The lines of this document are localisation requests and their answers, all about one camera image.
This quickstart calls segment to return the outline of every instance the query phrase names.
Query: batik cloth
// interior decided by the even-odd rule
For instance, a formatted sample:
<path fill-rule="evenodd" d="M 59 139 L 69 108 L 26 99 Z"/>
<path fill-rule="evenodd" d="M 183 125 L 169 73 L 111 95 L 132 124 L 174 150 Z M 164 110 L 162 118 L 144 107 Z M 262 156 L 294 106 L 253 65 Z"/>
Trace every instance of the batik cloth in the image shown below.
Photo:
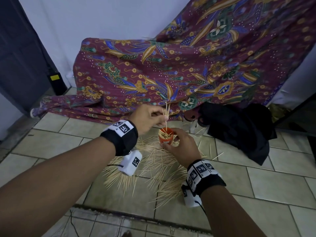
<path fill-rule="evenodd" d="M 31 114 L 112 123 L 142 103 L 171 103 L 173 120 L 206 101 L 266 105 L 313 47 L 315 16 L 315 0 L 191 0 L 152 40 L 84 39 L 77 94 Z"/>

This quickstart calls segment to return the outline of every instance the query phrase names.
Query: hand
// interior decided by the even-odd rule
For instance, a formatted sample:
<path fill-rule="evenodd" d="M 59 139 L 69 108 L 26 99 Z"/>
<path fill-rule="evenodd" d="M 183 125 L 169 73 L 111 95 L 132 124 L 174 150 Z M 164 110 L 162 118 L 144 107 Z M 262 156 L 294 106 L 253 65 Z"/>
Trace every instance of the hand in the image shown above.
<path fill-rule="evenodd" d="M 163 115 L 162 110 L 160 106 L 142 104 L 132 113 L 129 120 L 136 126 L 138 135 L 145 134 L 153 125 L 165 126 L 168 117 Z"/>
<path fill-rule="evenodd" d="M 201 159 L 198 147 L 193 137 L 189 136 L 184 130 L 179 128 L 172 128 L 172 130 L 175 135 L 178 135 L 174 140 L 176 141 L 176 139 L 179 138 L 179 145 L 171 146 L 166 143 L 161 143 L 160 146 L 173 154 L 180 165 L 188 168 L 193 161 Z"/>

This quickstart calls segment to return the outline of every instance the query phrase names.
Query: white flower motif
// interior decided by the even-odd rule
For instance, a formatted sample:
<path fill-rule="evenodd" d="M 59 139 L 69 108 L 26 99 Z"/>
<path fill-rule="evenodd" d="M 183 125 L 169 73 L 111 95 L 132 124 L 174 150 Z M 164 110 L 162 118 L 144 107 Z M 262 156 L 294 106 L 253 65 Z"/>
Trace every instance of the white flower motif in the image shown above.
<path fill-rule="evenodd" d="M 182 101 L 182 103 L 184 103 L 184 107 L 188 106 L 188 105 L 192 105 L 193 102 L 191 102 L 191 98 L 189 97 L 189 99 L 187 101 Z"/>
<path fill-rule="evenodd" d="M 226 27 L 226 25 L 221 25 L 220 21 L 217 21 L 217 27 L 214 28 L 211 32 L 215 31 L 215 32 L 216 32 L 215 35 L 217 36 L 217 34 L 219 33 L 219 31 L 220 31 L 222 28 L 224 28 L 224 27 Z"/>

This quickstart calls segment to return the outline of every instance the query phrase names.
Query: black wrist strap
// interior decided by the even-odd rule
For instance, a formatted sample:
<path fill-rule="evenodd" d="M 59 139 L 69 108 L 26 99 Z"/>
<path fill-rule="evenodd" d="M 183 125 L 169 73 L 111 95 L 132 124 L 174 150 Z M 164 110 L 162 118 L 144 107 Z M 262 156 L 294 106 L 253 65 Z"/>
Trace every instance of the black wrist strap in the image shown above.
<path fill-rule="evenodd" d="M 210 161 L 204 159 L 195 160 L 190 164 L 186 182 L 193 196 L 200 196 L 204 190 L 214 185 L 226 186 L 221 175 L 213 168 Z"/>
<path fill-rule="evenodd" d="M 100 136 L 114 144 L 116 156 L 124 156 L 135 147 L 138 132 L 131 121 L 120 120 L 105 128 Z"/>

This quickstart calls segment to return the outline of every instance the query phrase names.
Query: orange cup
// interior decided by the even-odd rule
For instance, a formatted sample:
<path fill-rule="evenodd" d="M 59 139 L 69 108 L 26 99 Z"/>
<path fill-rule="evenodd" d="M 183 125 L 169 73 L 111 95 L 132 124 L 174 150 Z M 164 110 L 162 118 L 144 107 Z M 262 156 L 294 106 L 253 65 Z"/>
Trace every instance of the orange cup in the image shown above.
<path fill-rule="evenodd" d="M 171 129 L 171 128 L 169 128 L 169 127 L 164 127 L 164 128 L 161 128 L 160 129 L 162 132 L 166 132 L 167 134 L 169 134 L 170 135 L 170 138 L 169 139 L 164 139 L 164 138 L 161 138 L 160 137 L 160 135 L 158 134 L 158 136 L 159 136 L 159 142 L 160 143 L 167 143 L 167 144 L 169 144 L 169 145 L 171 145 L 172 144 L 172 142 L 173 142 L 173 130 Z"/>

